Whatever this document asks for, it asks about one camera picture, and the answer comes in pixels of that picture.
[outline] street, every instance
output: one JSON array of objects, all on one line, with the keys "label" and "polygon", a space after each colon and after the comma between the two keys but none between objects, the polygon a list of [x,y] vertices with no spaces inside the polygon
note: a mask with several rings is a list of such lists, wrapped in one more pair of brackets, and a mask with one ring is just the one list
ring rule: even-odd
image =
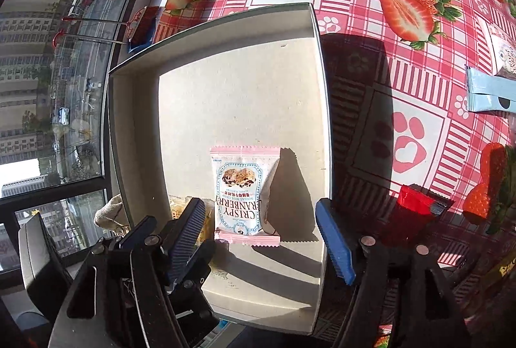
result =
[{"label": "street", "polygon": [[[125,0],[93,0],[81,17],[118,20],[123,10]],[[77,33],[94,38],[112,39],[117,25],[103,22],[80,21]],[[109,65],[110,43],[74,40],[73,47],[67,47],[72,58],[69,71],[71,74],[65,90],[64,106],[70,109],[68,126],[59,129],[64,139],[64,148],[60,151],[63,173],[69,179],[86,179],[101,174],[100,169],[100,116],[102,112],[102,96]],[[87,90],[87,80],[91,79],[93,86]],[[73,177],[73,165],[77,162],[75,147],[90,143],[94,155],[81,159],[84,178]]]}]

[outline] building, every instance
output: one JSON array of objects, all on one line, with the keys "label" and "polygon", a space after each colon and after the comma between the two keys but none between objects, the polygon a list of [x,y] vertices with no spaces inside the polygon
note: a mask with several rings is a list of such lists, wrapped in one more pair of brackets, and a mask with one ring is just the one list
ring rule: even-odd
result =
[{"label": "building", "polygon": [[20,258],[12,246],[3,224],[0,224],[0,271],[8,271],[20,266]]},{"label": "building", "polygon": [[[73,1],[5,0],[0,8],[0,164],[53,154],[52,38]],[[29,127],[27,114],[37,120]]]},{"label": "building", "polygon": [[46,175],[36,176],[35,178],[24,179],[6,183],[2,186],[2,197],[10,197],[11,195],[22,194],[23,192],[35,191],[36,189],[45,188]]},{"label": "building", "polygon": [[81,247],[77,244],[76,239],[73,238],[74,236],[69,236],[70,232],[66,227],[68,210],[65,207],[66,204],[63,204],[61,201],[56,201],[55,203],[44,204],[31,209],[18,211],[16,213],[16,219],[20,226],[22,226],[36,213],[40,213],[48,234],[54,240],[57,251],[61,256],[66,256],[76,252],[81,249]]}]

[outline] white packet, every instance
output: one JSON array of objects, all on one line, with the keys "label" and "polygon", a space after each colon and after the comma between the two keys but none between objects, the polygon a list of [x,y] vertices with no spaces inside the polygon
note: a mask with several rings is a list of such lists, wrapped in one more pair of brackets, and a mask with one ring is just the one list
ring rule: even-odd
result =
[{"label": "white packet", "polygon": [[270,184],[279,147],[216,146],[210,149],[215,179],[215,240],[278,246],[267,221]]}]

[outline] black device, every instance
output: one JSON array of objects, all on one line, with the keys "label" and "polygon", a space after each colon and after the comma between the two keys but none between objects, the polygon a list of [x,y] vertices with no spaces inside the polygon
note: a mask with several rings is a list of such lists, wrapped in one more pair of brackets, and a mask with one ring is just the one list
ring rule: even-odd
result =
[{"label": "black device", "polygon": [[18,232],[25,290],[38,310],[54,323],[72,285],[54,241],[37,213]]},{"label": "black device", "polygon": [[[193,198],[160,234],[150,234],[156,222],[146,217],[123,239],[99,239],[62,301],[48,348],[193,348],[201,342],[218,324],[201,290],[215,242],[206,240],[194,252],[204,213]],[[354,287],[334,348],[372,347],[391,278],[400,284],[390,348],[470,346],[449,284],[426,247],[387,248],[360,237],[328,199],[317,204],[316,220],[337,275]],[[30,242],[32,231],[26,228]]]}]

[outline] glass window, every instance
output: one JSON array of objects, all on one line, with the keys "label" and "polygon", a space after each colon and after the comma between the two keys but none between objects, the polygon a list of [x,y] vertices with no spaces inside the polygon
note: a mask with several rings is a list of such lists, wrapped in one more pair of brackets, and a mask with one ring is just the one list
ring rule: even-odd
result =
[{"label": "glass window", "polygon": [[[29,20],[34,13],[27,12],[27,3],[33,3],[38,14],[40,9],[52,9],[45,13],[52,19],[44,24],[57,26],[63,16],[119,20],[126,0],[5,0],[0,19],[9,9]],[[64,27],[70,34],[96,38],[112,39],[117,33],[116,25],[97,22],[81,21]],[[46,42],[53,37],[18,35],[20,40],[30,42]],[[29,149],[11,149],[11,153],[0,157],[2,197],[13,189],[25,189],[20,180],[29,180],[31,189],[40,189],[101,175],[102,99],[112,47],[110,43],[64,36],[55,50],[33,45],[0,48],[0,57],[12,60],[10,64],[26,64],[27,58],[34,58],[31,61],[38,64],[27,67],[27,73],[19,75],[23,78],[16,79],[12,86],[7,82],[2,85],[2,92],[19,91],[16,99],[9,101],[22,104],[0,107],[0,131],[9,130],[9,135],[13,130],[20,131],[19,138],[30,143]],[[37,49],[41,53],[34,56]],[[52,167],[52,176],[45,176],[48,171],[42,164]]]},{"label": "glass window", "polygon": [[12,246],[3,223],[0,223],[0,271],[14,270],[20,267],[20,258]]},{"label": "glass window", "polygon": [[95,212],[103,205],[104,193],[96,191],[17,211],[16,218],[22,226],[39,212],[57,251],[66,256],[95,244],[100,237],[112,236],[94,223]]}]

